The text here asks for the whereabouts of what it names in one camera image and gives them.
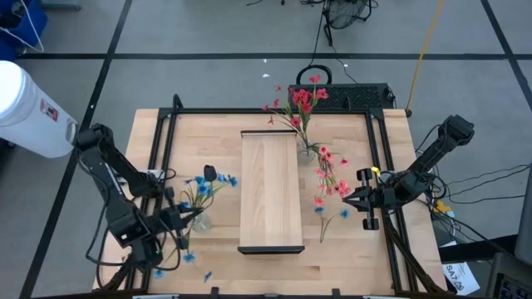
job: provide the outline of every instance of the yellow cable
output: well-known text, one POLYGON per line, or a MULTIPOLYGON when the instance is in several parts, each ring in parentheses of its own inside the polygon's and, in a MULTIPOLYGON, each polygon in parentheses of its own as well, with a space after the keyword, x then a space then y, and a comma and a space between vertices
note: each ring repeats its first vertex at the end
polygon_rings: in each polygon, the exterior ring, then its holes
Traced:
POLYGON ((406 103, 406 110, 410 110, 410 104, 412 101, 412 97, 414 96, 414 91, 416 90, 417 73, 421 69, 421 64, 423 63, 423 56, 425 55, 426 49, 428 48, 429 42, 431 41, 432 32, 434 31, 434 27, 436 27, 436 22, 438 21, 438 17, 440 16, 442 7, 443 7, 443 0, 439 0, 438 8, 436 9, 436 14, 434 15, 434 18, 432 19, 431 27, 429 28, 429 32, 426 35, 425 44, 423 45, 423 49, 421 50, 421 54, 419 56, 419 59, 417 60, 416 71, 414 72, 414 78, 412 79, 412 85, 410 86, 410 95, 408 96, 408 103, 406 103))

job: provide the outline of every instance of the white bucket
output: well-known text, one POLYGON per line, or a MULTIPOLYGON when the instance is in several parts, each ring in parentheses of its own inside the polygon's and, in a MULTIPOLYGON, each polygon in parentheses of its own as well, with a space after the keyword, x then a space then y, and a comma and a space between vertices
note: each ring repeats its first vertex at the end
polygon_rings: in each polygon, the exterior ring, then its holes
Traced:
POLYGON ((76 121, 19 66, 0 61, 0 138, 47 158, 72 151, 76 121))

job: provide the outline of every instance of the gray floor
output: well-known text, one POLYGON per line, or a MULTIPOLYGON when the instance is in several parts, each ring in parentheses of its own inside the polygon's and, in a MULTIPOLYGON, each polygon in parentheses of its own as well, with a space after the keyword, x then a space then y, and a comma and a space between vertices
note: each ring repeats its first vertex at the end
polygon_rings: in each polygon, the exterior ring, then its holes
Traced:
MULTIPOLYGON (((42 39, 47 53, 106 53, 125 0, 80 1, 80 12, 48 12, 42 39)), ((247 7, 235 0, 133 0, 117 53, 294 53, 312 52, 320 7, 288 0, 264 0, 247 7)), ((491 0, 514 53, 532 53, 532 2, 491 0)), ((380 1, 367 22, 333 31, 338 52, 419 53, 436 0, 380 1)), ((318 52, 332 52, 320 38, 318 52)), ((428 52, 502 54, 480 1, 448 0, 428 52)), ((18 61, 34 81, 81 122, 103 60, 26 59, 18 61)), ((359 82, 387 82, 400 107, 406 105, 412 60, 345 60, 359 82)), ((334 83, 348 83, 342 66, 329 66, 334 83)), ((307 59, 114 60, 93 123, 115 132, 126 148, 139 108, 168 106, 179 93, 187 107, 258 107, 273 86, 294 83, 307 59)), ((532 61, 519 61, 532 80, 532 61)), ((439 164, 447 181, 530 162, 532 113, 510 64, 498 61, 425 61, 409 119, 414 144, 450 114, 475 123, 475 138, 439 164)), ((44 159, 16 148, 0 173, 0 288, 17 297, 56 197, 67 158, 44 159)), ((528 172, 456 196, 471 201, 523 194, 528 172)), ((470 184, 452 186, 455 191, 470 184)), ((521 199, 475 205, 451 204, 458 219, 494 238, 517 232, 521 199)), ((76 171, 33 296, 90 290, 94 267, 84 258, 101 199, 92 181, 76 171)))

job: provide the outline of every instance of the clear vase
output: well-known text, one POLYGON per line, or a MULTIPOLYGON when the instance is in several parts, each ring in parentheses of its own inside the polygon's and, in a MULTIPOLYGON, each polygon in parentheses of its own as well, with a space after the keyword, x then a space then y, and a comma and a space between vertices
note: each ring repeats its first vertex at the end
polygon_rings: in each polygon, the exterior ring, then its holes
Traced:
POLYGON ((303 141, 298 142, 298 165, 305 166, 316 159, 316 152, 309 149, 303 141))
POLYGON ((210 230, 212 223, 210 222, 210 217, 205 212, 194 218, 192 221, 192 229, 197 233, 202 233, 210 230))

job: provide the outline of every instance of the wooden block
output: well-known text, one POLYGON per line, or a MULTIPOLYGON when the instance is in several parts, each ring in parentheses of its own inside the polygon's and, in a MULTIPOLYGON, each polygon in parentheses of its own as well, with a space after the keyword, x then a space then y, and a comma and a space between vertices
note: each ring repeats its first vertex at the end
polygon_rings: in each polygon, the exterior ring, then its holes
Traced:
POLYGON ((242 131, 241 186, 239 251, 304 250, 295 131, 242 131))

